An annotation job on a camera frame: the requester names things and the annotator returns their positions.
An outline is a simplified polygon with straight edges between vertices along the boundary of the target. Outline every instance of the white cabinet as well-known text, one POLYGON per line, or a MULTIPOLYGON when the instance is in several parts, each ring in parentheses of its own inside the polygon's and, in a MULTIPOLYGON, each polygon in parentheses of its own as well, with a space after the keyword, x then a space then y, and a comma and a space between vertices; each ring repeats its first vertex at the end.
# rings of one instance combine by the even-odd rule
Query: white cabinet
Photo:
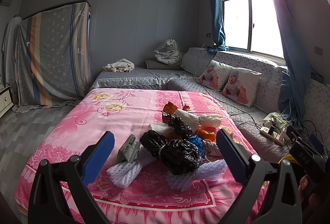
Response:
POLYGON ((0 89, 0 117, 2 117, 13 105, 9 86, 0 89))

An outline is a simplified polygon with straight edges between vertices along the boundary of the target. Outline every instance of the blue curtain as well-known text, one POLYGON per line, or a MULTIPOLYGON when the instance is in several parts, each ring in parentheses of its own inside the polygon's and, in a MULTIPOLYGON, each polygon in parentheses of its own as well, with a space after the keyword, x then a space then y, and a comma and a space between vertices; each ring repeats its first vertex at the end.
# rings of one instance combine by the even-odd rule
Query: blue curtain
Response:
POLYGON ((223 30, 222 20, 222 0, 210 0, 212 11, 212 38, 216 44, 213 47, 207 47, 208 53, 215 55, 217 51, 228 51, 226 47, 226 36, 223 30))
POLYGON ((304 97, 311 75, 319 81, 322 77, 311 68, 288 0, 274 0, 277 22, 282 39, 283 55, 288 71, 283 73, 278 110, 288 121, 298 127, 305 115, 304 97))

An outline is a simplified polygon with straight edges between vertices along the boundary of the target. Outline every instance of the stuffed tiger toy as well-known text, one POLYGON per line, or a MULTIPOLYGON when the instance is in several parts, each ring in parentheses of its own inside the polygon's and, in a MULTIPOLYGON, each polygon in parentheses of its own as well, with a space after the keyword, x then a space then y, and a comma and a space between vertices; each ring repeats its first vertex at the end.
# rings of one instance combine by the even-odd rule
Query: stuffed tiger toy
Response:
POLYGON ((159 62, 168 65, 180 65, 183 53, 174 39, 167 39, 154 50, 154 55, 159 62))

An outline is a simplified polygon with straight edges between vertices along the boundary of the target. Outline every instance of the black plastic bag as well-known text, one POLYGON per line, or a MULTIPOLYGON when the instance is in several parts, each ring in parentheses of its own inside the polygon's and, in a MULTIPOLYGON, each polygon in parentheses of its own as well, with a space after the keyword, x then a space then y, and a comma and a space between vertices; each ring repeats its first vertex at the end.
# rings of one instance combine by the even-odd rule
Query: black plastic bag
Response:
POLYGON ((174 132, 182 137, 182 139, 188 139, 192 136, 192 130, 189 125, 185 124, 183 120, 175 114, 162 112, 163 123, 173 127, 174 132))
POLYGON ((166 137, 149 130, 141 136, 140 142, 155 158, 161 159, 174 175, 187 174, 202 164, 198 148, 188 140, 173 139, 167 142, 166 137))

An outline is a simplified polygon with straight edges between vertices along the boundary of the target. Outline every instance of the tiled floor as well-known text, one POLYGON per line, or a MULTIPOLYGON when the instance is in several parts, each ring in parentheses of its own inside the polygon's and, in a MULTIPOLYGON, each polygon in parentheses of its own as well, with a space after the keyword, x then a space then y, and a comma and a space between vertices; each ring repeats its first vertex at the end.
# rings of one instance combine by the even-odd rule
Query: tiled floor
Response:
POLYGON ((0 118, 0 191, 22 223, 27 223, 27 217, 14 202, 19 175, 39 144, 72 109, 65 106, 22 114, 9 110, 0 118))

